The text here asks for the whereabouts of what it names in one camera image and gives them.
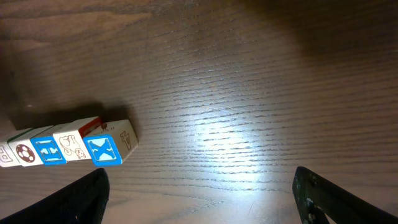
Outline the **wooden block number 8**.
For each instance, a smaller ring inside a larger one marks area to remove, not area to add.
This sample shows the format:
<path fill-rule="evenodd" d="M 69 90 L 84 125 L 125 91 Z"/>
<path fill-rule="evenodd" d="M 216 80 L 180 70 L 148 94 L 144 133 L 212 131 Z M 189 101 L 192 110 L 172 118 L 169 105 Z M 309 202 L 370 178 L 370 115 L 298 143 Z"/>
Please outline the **wooden block number 8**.
<path fill-rule="evenodd" d="M 103 124 L 99 116 L 75 120 L 53 133 L 65 160 L 91 159 L 83 138 Z"/>

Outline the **plain wooden block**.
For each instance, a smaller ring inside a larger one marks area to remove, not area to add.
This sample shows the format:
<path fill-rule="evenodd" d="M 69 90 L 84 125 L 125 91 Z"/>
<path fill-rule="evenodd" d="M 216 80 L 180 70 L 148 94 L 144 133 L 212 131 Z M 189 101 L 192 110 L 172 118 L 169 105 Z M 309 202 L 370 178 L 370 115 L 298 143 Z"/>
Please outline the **plain wooden block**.
<path fill-rule="evenodd" d="M 1 167 L 20 166 L 20 162 L 14 155 L 9 143 L 19 136 L 31 131 L 32 128 L 22 129 L 18 131 L 11 131 L 1 136 Z"/>

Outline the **wooden block blue X top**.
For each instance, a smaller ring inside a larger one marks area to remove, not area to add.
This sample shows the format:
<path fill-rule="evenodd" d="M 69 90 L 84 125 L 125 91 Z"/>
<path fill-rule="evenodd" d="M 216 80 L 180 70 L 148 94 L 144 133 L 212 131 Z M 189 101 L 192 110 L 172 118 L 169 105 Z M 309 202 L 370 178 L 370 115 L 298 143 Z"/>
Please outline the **wooden block blue X top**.
<path fill-rule="evenodd" d="M 119 166 L 139 142 L 128 119 L 103 123 L 83 138 L 95 166 Z"/>

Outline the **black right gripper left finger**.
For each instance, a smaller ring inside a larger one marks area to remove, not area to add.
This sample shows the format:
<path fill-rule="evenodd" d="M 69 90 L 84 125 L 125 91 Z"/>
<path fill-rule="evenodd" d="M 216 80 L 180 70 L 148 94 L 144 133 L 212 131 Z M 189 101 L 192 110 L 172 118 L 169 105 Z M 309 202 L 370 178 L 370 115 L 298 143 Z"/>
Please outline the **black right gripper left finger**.
<path fill-rule="evenodd" d="M 109 200 L 110 184 L 99 168 L 1 223 L 101 223 Z"/>

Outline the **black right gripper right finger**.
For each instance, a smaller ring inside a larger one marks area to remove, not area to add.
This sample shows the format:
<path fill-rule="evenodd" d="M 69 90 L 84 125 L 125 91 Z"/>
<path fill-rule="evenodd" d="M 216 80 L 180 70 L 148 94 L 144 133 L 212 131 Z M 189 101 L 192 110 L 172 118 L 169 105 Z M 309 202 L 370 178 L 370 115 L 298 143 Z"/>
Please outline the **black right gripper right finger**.
<path fill-rule="evenodd" d="M 397 223 L 397 217 L 306 167 L 297 167 L 292 191 L 302 223 Z"/>

